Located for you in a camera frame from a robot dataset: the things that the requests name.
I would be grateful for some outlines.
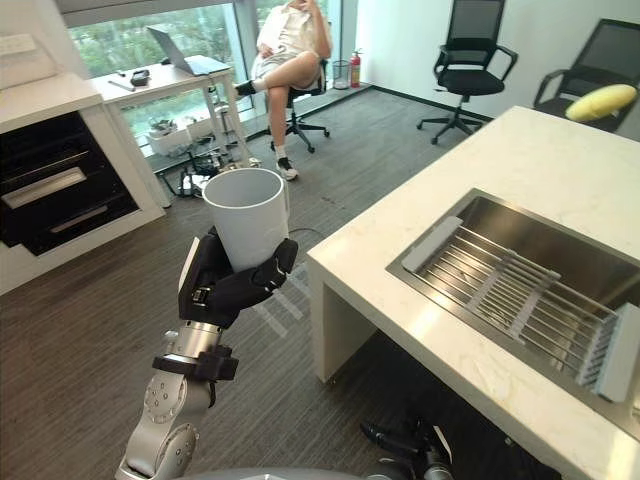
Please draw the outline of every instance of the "robotic hand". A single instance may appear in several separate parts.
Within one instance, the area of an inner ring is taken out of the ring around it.
[[[215,382],[233,380],[238,360],[221,345],[222,332],[240,310],[272,295],[291,272],[298,251],[285,239],[261,265],[234,273],[220,238],[210,231],[194,239],[178,294],[179,332],[165,334],[166,353],[147,386],[142,418],[133,431],[116,480],[169,480],[186,470],[198,426],[215,403]]]

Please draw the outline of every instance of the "fire extinguisher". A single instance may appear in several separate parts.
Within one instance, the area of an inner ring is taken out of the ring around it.
[[[358,53],[358,50],[355,50],[349,62],[351,65],[351,88],[360,87],[360,57]]]

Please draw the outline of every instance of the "black oven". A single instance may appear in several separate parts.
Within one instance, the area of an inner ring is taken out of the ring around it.
[[[2,242],[34,255],[138,209],[77,112],[0,136]]]

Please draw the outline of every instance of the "power strip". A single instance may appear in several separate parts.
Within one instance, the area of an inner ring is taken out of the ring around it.
[[[13,53],[30,52],[36,49],[33,37],[28,33],[0,37],[0,57]]]

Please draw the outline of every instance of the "laptop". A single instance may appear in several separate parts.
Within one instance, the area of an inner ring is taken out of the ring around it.
[[[153,38],[160,44],[169,61],[180,70],[184,70],[191,75],[208,75],[213,72],[227,70],[231,67],[213,58],[202,55],[194,55],[185,58],[178,46],[171,40],[169,34],[158,27],[147,27]]]

